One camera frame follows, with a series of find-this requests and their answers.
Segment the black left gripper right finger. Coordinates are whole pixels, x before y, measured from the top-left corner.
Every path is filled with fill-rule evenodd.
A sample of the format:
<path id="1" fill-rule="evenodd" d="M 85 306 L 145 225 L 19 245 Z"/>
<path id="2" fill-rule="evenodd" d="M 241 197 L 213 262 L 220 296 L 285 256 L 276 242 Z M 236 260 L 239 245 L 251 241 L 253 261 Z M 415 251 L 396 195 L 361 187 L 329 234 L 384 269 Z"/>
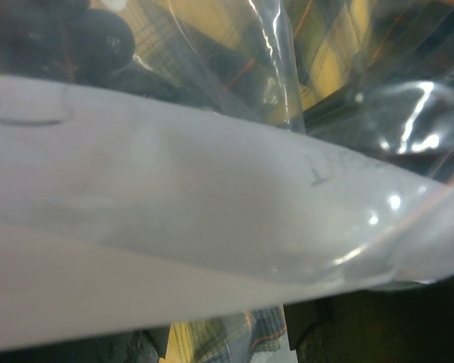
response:
<path id="1" fill-rule="evenodd" d="M 454 362 L 454 277 L 285 306 L 300 362 Z"/>

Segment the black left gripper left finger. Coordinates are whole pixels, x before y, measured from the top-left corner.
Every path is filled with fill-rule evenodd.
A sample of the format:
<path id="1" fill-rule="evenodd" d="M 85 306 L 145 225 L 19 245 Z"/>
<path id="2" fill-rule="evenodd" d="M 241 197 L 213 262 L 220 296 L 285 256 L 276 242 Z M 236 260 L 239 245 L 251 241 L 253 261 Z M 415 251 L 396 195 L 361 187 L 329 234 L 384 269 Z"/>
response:
<path id="1" fill-rule="evenodd" d="M 0 352 L 0 362 L 159 362 L 169 327 Z"/>

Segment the dark fake grape bunch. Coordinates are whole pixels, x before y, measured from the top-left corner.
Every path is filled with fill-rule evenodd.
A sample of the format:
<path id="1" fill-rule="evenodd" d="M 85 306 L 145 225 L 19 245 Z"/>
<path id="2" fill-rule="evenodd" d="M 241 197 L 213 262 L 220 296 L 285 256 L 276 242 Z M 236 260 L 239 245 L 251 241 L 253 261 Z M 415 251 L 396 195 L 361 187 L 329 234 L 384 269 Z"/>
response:
<path id="1" fill-rule="evenodd" d="M 0 1 L 0 74 L 171 101 L 174 88 L 135 49 L 128 23 L 89 1 Z"/>

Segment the clear zip top bag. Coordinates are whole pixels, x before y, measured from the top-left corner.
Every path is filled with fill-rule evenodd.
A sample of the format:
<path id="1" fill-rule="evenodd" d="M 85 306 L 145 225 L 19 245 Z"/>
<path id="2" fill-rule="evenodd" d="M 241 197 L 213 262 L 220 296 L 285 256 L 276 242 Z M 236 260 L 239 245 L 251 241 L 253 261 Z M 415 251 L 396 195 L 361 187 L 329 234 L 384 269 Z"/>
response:
<path id="1" fill-rule="evenodd" d="M 0 74 L 0 352 L 454 276 L 454 67 L 374 80 L 307 119 L 288 1 L 252 20 L 241 92 L 201 60 L 171 101 Z"/>

